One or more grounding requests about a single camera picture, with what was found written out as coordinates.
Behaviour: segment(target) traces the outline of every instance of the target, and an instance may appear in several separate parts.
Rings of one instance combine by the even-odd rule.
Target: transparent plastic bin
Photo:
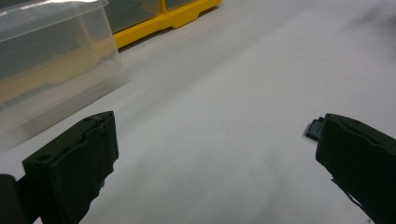
[[[120,69],[106,4],[46,0],[0,9],[0,131],[88,97],[83,92]],[[69,104],[56,117],[83,106]]]
[[[173,10],[177,7],[182,7],[188,3],[194,2],[195,0],[165,0],[166,9]]]
[[[161,13],[159,0],[109,0],[105,10],[113,33]]]

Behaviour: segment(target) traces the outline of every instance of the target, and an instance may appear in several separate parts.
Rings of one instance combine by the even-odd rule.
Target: yellow storage bin
[[[146,1],[133,0],[141,2],[139,5],[141,11],[148,11],[156,13],[157,5],[146,4]],[[201,12],[204,12],[212,7],[217,6],[222,0],[159,0],[160,13],[149,20],[142,20],[142,22],[123,30],[115,30],[114,39],[117,47],[120,49],[136,40],[161,31],[167,28],[178,28],[198,18]]]

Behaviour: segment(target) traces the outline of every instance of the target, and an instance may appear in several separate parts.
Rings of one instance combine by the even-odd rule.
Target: white table surface
[[[82,223],[368,222],[303,133],[335,113],[396,136],[395,2],[224,0],[120,56],[125,85],[1,152],[1,173],[114,110],[120,158]]]

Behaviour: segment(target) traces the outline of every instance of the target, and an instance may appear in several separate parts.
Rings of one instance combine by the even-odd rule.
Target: white tabletop
[[[303,133],[335,113],[396,136],[396,3],[224,0],[120,56],[126,84],[2,152],[1,173],[114,110],[120,158],[82,223],[368,222]]]

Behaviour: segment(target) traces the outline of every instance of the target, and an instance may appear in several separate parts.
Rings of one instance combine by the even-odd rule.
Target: small black object
[[[320,138],[322,126],[323,126],[322,117],[320,117],[319,119],[314,119],[312,123],[309,125],[309,128],[306,131],[305,135],[315,141],[318,141]]]
[[[316,159],[377,224],[396,223],[396,140],[360,121],[327,114]]]
[[[79,223],[118,157],[113,112],[85,118],[25,159],[18,182],[0,175],[0,223]]]

